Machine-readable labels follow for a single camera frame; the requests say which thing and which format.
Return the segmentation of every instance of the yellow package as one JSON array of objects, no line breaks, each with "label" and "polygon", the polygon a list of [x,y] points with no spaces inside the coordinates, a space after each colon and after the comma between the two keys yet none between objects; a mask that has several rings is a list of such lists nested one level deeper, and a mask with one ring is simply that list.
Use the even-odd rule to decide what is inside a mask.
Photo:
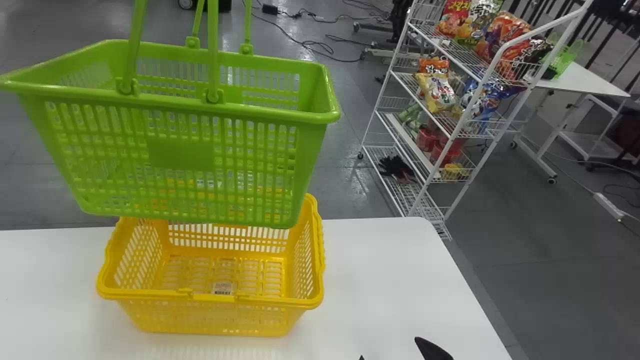
[{"label": "yellow package", "polygon": [[458,103],[456,93],[449,84],[446,74],[418,72],[413,76],[424,93],[424,102],[430,113],[436,114],[449,110]]}]

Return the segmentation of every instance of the table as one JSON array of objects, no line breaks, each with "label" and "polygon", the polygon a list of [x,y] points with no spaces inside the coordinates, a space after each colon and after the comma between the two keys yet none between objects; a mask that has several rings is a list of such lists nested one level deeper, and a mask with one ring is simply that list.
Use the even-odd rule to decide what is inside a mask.
[{"label": "table", "polygon": [[[536,85],[536,88],[547,89],[549,91],[546,92],[546,94],[542,97],[542,99],[540,99],[538,104],[535,105],[534,111],[532,111],[523,121],[525,125],[522,126],[519,132],[515,135],[511,146],[521,147],[522,150],[524,150],[524,152],[529,155],[529,157],[531,157],[549,175],[549,183],[556,183],[557,173],[542,160],[542,157],[545,155],[548,148],[558,136],[562,137],[565,141],[567,141],[569,145],[571,145],[574,149],[581,153],[584,160],[588,160],[589,157],[615,158],[617,156],[617,154],[620,152],[619,150],[621,150],[619,149],[620,147],[610,141],[610,139],[605,136],[605,133],[616,120],[618,112],[622,109],[622,106],[624,106],[624,101],[620,105],[620,108],[612,109],[593,95],[606,95],[611,97],[622,97],[626,99],[630,97],[628,93],[620,90],[617,86],[611,84],[610,82],[606,81],[600,76],[597,76],[596,74],[585,69],[579,64],[576,64],[575,62],[569,64],[567,69],[557,79],[540,80]],[[547,100],[547,98],[552,94],[553,91],[574,92],[580,93],[581,95],[576,103],[572,105],[570,110],[567,111],[567,114],[565,114],[560,124],[553,129],[551,134],[540,146],[538,151],[533,151],[528,144],[522,141],[522,133],[526,128],[526,124],[528,123],[528,121],[531,119],[531,117],[533,117],[534,114],[538,112],[538,108],[542,106],[542,104],[545,102],[545,100]],[[587,100],[593,101],[599,106],[603,106],[611,114],[608,125],[599,136],[576,133],[565,129],[574,111],[584,101]]]},{"label": "table", "polygon": [[0,232],[0,359],[510,359],[423,218],[325,220],[323,303],[283,338],[151,334],[95,291],[113,228]]}]

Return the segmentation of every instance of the floor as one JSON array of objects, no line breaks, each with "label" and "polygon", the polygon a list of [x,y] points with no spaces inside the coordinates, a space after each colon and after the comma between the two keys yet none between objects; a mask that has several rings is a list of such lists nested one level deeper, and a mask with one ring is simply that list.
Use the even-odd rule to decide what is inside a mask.
[{"label": "floor", "polygon": [[[311,0],[275,3],[289,13],[304,7],[327,19],[340,13],[368,14],[338,0],[324,9]],[[241,42],[242,11],[234,2],[232,13],[220,17],[224,50],[235,51]],[[0,74],[105,38],[125,38],[131,12],[131,0],[5,0],[0,3]],[[183,44],[192,16],[177,9],[174,0],[152,1],[143,39]],[[328,42],[334,56],[344,60],[357,59],[362,46],[332,42],[325,33],[360,42],[386,38],[366,30],[352,34],[350,20],[320,24],[309,18],[264,16],[297,39]],[[374,76],[382,75],[386,66],[375,59],[342,63],[310,53],[257,19],[252,42],[257,54],[318,61],[332,72],[342,118],[328,128],[309,187],[322,216],[394,216],[370,164],[356,159],[380,90]],[[607,63],[615,62],[615,54],[611,51],[609,60],[599,63],[604,69],[600,75]],[[572,97],[559,94],[552,99],[540,112],[544,119],[532,120],[527,135],[535,142],[549,132],[548,123],[559,119],[558,109]],[[16,95],[0,92],[0,109],[0,229],[112,225],[114,218],[78,209]],[[475,158],[481,156],[478,149],[472,150]],[[575,156],[560,142],[551,150]],[[607,183],[637,186],[612,170],[589,174],[580,165],[549,158],[594,190]],[[638,200],[633,190],[616,191],[625,192],[629,201]],[[611,200],[640,216],[624,199]],[[513,359],[635,359],[640,354],[640,238],[564,174],[556,185],[547,184],[542,171],[521,151],[509,149],[505,139],[447,226],[453,238],[447,246]],[[640,233],[640,225],[629,226]]]}]

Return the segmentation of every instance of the caster wheel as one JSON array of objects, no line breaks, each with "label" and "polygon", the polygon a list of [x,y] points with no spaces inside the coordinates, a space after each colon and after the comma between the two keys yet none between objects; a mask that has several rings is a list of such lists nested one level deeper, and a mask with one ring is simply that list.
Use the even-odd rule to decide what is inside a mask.
[{"label": "caster wheel", "polygon": [[178,5],[185,10],[191,10],[195,6],[195,1],[194,0],[178,0]]}]

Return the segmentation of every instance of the basket label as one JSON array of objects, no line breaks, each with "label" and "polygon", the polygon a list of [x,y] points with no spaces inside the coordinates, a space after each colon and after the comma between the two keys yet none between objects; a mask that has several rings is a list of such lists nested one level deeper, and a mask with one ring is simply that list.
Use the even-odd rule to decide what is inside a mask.
[{"label": "basket label", "polygon": [[211,293],[215,295],[231,295],[233,290],[234,284],[231,281],[216,281]]}]

